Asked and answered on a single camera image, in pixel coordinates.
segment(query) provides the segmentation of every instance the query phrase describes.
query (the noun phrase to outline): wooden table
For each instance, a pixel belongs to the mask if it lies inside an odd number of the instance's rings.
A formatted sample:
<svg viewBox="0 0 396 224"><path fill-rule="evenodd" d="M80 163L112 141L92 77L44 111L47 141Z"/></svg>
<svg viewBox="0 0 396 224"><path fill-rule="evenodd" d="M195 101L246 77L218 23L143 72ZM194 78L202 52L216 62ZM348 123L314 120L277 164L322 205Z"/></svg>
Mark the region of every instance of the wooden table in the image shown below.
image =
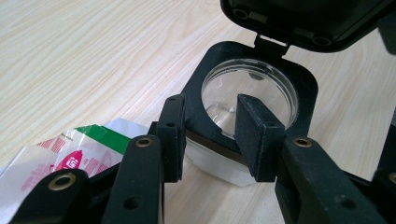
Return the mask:
<svg viewBox="0 0 396 224"><path fill-rule="evenodd" d="M210 46L255 34L219 1L0 3L0 167L22 146L119 117L149 126ZM396 57L378 31L339 53L290 48L319 85L309 136L343 169L370 179L396 104ZM274 184L238 188L185 161L167 184L167 223L282 223Z"/></svg>

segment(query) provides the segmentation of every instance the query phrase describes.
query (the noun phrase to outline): screw hole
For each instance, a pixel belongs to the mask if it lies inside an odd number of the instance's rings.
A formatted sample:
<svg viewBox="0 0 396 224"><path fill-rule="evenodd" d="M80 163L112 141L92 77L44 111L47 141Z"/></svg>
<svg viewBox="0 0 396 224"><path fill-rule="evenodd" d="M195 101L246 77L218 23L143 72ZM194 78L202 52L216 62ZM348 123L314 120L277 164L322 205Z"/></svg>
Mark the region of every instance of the screw hole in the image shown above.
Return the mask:
<svg viewBox="0 0 396 224"><path fill-rule="evenodd" d="M299 147L312 147L312 143L307 139L295 138L293 141L294 141L294 144Z"/></svg>
<svg viewBox="0 0 396 224"><path fill-rule="evenodd" d="M248 18L248 12L241 8L235 8L233 10L233 14L242 20L246 20Z"/></svg>
<svg viewBox="0 0 396 224"><path fill-rule="evenodd" d="M76 176L72 173L67 173L64 175L58 175L49 182L50 190L62 190L67 189L76 182Z"/></svg>
<svg viewBox="0 0 396 224"><path fill-rule="evenodd" d="M134 142L137 147L148 147L152 144L152 140L150 138L139 138Z"/></svg>
<svg viewBox="0 0 396 224"><path fill-rule="evenodd" d="M315 34L312 37L312 42L320 46L330 46L332 44L332 36L325 33Z"/></svg>
<svg viewBox="0 0 396 224"><path fill-rule="evenodd" d="M135 210L139 207L141 200L139 197L133 196L124 201L124 208L128 210Z"/></svg>

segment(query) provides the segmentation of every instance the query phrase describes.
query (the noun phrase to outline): printed wrapper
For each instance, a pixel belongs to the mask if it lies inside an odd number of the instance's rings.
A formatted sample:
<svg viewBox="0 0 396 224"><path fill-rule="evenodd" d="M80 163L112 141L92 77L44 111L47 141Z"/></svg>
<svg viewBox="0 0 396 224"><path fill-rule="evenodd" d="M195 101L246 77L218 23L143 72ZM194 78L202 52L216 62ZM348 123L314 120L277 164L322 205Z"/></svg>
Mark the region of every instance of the printed wrapper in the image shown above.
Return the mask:
<svg viewBox="0 0 396 224"><path fill-rule="evenodd" d="M82 169L89 177L99 174L121 161L129 139L92 125L24 147L0 175L0 223L10 221L23 199L46 175L61 169Z"/></svg>

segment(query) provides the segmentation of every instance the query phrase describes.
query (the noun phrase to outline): round hole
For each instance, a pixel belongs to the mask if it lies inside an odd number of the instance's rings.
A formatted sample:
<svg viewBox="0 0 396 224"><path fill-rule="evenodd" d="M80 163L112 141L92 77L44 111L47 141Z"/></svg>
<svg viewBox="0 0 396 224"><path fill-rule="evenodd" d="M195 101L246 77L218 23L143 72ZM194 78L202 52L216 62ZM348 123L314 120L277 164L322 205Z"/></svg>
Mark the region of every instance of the round hole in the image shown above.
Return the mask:
<svg viewBox="0 0 396 224"><path fill-rule="evenodd" d="M248 12L241 8L235 8L233 14L239 19L246 20L248 18Z"/></svg>
<svg viewBox="0 0 396 224"><path fill-rule="evenodd" d="M344 194L335 196L334 200L347 209L355 209L357 205Z"/></svg>
<svg viewBox="0 0 396 224"><path fill-rule="evenodd" d="M332 44L332 36L325 33L315 34L312 37L312 42L320 46L330 46Z"/></svg>
<svg viewBox="0 0 396 224"><path fill-rule="evenodd" d="M130 197L124 201L124 207L128 210L135 210L141 204L141 200L137 196Z"/></svg>
<svg viewBox="0 0 396 224"><path fill-rule="evenodd" d="M134 142L137 147L148 147L152 144L152 140L150 138L139 138Z"/></svg>
<svg viewBox="0 0 396 224"><path fill-rule="evenodd" d="M311 141L309 141L307 139L295 138L293 141L294 141L294 144L299 147L312 147Z"/></svg>
<svg viewBox="0 0 396 224"><path fill-rule="evenodd" d="M76 182L76 176L72 173L67 173L64 175L57 175L49 182L50 190L63 190L72 186Z"/></svg>
<svg viewBox="0 0 396 224"><path fill-rule="evenodd" d="M287 77L268 63L253 59L234 59L214 67L202 87L207 115L233 138L238 94L262 101L286 128L297 116L297 93Z"/></svg>

